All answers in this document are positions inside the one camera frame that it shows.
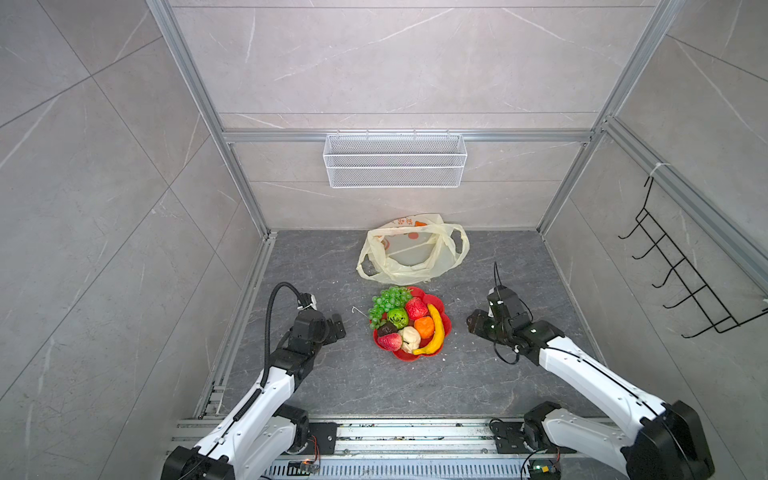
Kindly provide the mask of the yellow fake banana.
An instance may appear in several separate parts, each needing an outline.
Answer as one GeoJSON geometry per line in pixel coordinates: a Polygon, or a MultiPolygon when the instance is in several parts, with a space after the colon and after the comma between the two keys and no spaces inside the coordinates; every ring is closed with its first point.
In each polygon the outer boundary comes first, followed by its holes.
{"type": "Polygon", "coordinates": [[[432,304],[428,304],[427,307],[433,320],[434,333],[427,345],[413,351],[415,356],[435,355],[442,348],[445,340],[445,328],[439,310],[432,304]]]}

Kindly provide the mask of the dark brown fake fruit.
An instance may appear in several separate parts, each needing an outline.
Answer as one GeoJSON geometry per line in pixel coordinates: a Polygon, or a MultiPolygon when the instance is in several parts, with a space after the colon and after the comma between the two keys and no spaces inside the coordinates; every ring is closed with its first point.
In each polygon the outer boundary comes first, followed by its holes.
{"type": "Polygon", "coordinates": [[[385,322],[381,327],[377,329],[377,334],[379,337],[385,337],[387,335],[391,335],[398,332],[399,332],[398,327],[389,321],[385,322]]]}

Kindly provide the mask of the red flower-shaped plate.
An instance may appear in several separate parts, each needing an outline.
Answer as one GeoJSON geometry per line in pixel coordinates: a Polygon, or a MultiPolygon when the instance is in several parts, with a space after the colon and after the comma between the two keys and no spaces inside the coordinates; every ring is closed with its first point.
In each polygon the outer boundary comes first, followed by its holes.
{"type": "Polygon", "coordinates": [[[439,354],[452,332],[443,301],[415,286],[392,286],[368,310],[375,344],[402,361],[439,354]]]}

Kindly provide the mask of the orange fake fruit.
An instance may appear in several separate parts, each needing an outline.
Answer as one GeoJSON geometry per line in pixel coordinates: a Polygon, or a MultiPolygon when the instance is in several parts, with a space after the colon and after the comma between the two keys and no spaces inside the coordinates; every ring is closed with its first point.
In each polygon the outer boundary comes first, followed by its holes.
{"type": "Polygon", "coordinates": [[[435,333],[434,320],[430,316],[425,316],[414,321],[413,327],[417,330],[423,340],[429,340],[435,333]]]}

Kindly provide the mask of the fake strawberry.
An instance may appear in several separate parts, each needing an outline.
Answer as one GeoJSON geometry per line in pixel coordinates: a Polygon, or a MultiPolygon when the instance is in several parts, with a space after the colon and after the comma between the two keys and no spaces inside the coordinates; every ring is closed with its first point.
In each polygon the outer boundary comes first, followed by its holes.
{"type": "Polygon", "coordinates": [[[399,333],[391,333],[377,338],[377,345],[382,349],[395,352],[401,349],[403,344],[402,336],[399,333]]]}

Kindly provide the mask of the red fake fruit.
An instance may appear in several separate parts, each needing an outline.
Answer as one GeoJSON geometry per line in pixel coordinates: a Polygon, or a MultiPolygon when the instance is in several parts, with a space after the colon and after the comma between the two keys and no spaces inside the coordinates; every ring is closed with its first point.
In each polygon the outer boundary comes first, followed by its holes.
{"type": "Polygon", "coordinates": [[[413,297],[408,300],[404,305],[404,309],[411,321],[430,316],[427,304],[419,297],[413,297]]]}

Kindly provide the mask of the green fake grapes bunch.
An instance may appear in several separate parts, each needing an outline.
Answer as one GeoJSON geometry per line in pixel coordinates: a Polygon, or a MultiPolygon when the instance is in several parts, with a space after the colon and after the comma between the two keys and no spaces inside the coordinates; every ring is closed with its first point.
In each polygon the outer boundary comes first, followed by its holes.
{"type": "Polygon", "coordinates": [[[373,306],[368,311],[368,318],[372,329],[378,329],[387,322],[387,312],[392,308],[403,307],[408,300],[413,298],[411,290],[407,287],[392,286],[382,290],[378,296],[372,298],[373,306]]]}

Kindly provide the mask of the beige fake potato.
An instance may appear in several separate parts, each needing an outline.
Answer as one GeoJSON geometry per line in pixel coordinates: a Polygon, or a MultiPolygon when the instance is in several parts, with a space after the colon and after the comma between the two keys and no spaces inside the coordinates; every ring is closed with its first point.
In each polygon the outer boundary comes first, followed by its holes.
{"type": "Polygon", "coordinates": [[[412,326],[406,326],[399,331],[402,336],[403,344],[401,350],[407,354],[412,354],[415,350],[420,348],[422,338],[417,330],[412,326]]]}

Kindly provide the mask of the translucent yellowish plastic bag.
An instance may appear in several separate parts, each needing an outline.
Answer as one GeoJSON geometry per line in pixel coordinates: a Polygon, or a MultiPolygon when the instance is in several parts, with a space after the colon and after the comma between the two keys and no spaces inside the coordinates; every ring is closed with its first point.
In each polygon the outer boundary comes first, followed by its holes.
{"type": "Polygon", "coordinates": [[[470,250],[465,229],[439,214],[392,220],[366,233],[356,271],[365,280],[409,286],[462,264],[470,250]]]}

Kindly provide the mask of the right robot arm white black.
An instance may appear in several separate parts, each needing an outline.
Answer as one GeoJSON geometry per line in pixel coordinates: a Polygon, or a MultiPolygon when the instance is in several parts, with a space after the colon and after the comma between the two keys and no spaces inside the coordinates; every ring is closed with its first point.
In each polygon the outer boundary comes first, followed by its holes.
{"type": "Polygon", "coordinates": [[[626,381],[586,354],[560,329],[534,320],[516,292],[494,287],[487,310],[466,319],[470,333],[512,349],[517,359],[568,383],[610,419],[580,417],[545,401],[527,412],[519,433],[506,422],[489,427],[497,449],[520,441],[531,454],[570,449],[630,479],[708,479],[715,464],[698,413],[682,401],[668,403],[626,381]]]}

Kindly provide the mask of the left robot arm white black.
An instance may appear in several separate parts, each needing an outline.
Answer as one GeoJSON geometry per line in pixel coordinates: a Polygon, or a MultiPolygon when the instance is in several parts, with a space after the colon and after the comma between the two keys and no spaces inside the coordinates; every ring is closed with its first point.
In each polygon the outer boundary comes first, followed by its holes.
{"type": "Polygon", "coordinates": [[[315,454],[308,413],[288,400],[313,370],[321,348],[345,336],[340,315],[301,310],[234,410],[194,447],[176,447],[160,478],[259,479],[284,453],[315,454]]]}

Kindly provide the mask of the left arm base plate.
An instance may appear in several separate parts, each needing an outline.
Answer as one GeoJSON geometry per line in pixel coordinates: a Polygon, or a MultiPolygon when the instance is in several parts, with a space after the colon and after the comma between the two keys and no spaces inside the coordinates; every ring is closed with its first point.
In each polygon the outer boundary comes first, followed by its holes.
{"type": "Polygon", "coordinates": [[[321,456],[333,455],[337,443],[339,424],[334,422],[310,422],[296,427],[293,443],[288,454],[321,456]]]}

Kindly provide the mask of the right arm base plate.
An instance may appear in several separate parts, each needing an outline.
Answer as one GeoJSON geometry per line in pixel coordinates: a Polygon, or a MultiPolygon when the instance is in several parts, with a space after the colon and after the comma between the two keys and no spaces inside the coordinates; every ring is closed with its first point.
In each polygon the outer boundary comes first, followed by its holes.
{"type": "Polygon", "coordinates": [[[576,451],[552,443],[541,427],[523,420],[505,421],[492,418],[488,422],[499,454],[523,454],[543,450],[550,454],[575,454],[576,451]]]}

